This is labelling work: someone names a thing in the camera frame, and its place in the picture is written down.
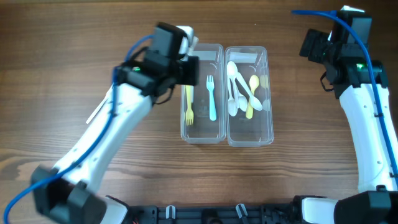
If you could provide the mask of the light blue plastic fork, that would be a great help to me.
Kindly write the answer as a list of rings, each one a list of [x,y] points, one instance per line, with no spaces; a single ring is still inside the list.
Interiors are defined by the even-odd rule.
[[[214,99],[214,89],[215,89],[215,84],[214,84],[214,79],[212,75],[208,75],[206,78],[206,87],[207,90],[209,91],[209,115],[210,115],[210,120],[215,121],[217,118],[216,115],[216,106],[215,106],[215,99]]]

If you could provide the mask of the yellow plastic fork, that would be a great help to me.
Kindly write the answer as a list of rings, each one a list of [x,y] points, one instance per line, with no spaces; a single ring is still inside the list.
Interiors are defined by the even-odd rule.
[[[193,124],[193,120],[194,120],[194,113],[192,110],[192,103],[191,103],[190,85],[185,86],[185,91],[186,91],[186,96],[187,96],[187,110],[185,113],[185,118],[186,118],[187,126],[190,126]]]

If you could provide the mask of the white plastic spoon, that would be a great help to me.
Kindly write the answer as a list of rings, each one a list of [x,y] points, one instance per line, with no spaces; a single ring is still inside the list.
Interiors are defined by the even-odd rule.
[[[238,106],[242,111],[246,112],[247,107],[248,107],[248,101],[247,101],[246,97],[240,93],[239,88],[237,86],[236,78],[234,79],[234,82],[235,82],[236,91],[237,91]]]
[[[245,79],[243,78],[243,76],[239,72],[236,75],[236,79],[240,83],[240,85],[244,88],[246,93],[249,95],[249,99],[250,99],[252,94],[251,94],[251,90],[250,90],[249,84],[246,83]],[[255,110],[261,111],[263,109],[262,103],[255,96],[254,96],[254,99],[251,100],[251,102],[253,103]]]
[[[236,86],[235,78],[236,78],[236,73],[238,69],[236,64],[233,61],[229,61],[227,63],[227,75],[229,79],[231,80],[232,83],[232,88],[233,88],[233,93],[234,93],[234,99],[236,102],[236,107],[239,109],[239,95],[238,95],[238,88]]]

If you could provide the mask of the white spoon crossing yellow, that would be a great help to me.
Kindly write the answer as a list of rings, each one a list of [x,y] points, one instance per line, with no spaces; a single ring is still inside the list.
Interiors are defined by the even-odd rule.
[[[238,112],[238,108],[237,108],[236,102],[235,102],[235,100],[233,98],[230,79],[228,79],[228,81],[227,81],[227,86],[228,86],[228,94],[229,94],[229,98],[228,98],[228,113],[229,113],[230,116],[236,116],[237,112]]]

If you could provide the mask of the yellow plastic spoon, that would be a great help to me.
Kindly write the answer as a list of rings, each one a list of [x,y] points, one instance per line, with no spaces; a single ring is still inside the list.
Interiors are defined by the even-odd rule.
[[[259,78],[258,78],[258,76],[257,75],[252,75],[250,80],[249,80],[249,87],[250,87],[252,96],[250,97],[248,108],[246,110],[247,119],[252,119],[253,111],[254,111],[254,105],[251,102],[251,100],[254,99],[255,90],[257,89],[258,86],[259,86]]]

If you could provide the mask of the white plastic fork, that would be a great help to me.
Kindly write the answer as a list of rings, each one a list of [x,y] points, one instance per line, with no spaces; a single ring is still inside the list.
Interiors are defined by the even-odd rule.
[[[89,124],[91,122],[91,120],[97,115],[97,113],[100,111],[106,101],[107,99],[104,98],[102,102],[94,109],[92,114],[90,114],[89,118],[86,120],[86,124]]]
[[[191,90],[191,103],[194,102],[194,86],[190,86],[190,90]]]

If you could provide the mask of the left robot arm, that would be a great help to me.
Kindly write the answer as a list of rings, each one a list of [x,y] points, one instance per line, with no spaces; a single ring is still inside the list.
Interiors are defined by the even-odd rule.
[[[133,223],[124,202],[99,197],[109,163],[127,135],[146,117],[162,95],[176,85],[198,83],[198,39],[190,26],[156,25],[145,45],[137,41],[114,68],[111,88],[80,140],[51,169],[38,167],[31,176],[37,212],[57,223]]]

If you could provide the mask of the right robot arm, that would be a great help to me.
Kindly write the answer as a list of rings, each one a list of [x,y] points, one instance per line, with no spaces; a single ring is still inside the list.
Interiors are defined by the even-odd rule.
[[[364,11],[315,11],[331,19],[331,32],[309,29],[300,55],[322,64],[325,91],[332,91],[349,122],[358,163],[358,193],[333,200],[296,196],[296,223],[396,223],[397,136],[389,109],[383,64],[368,51],[371,16]]]

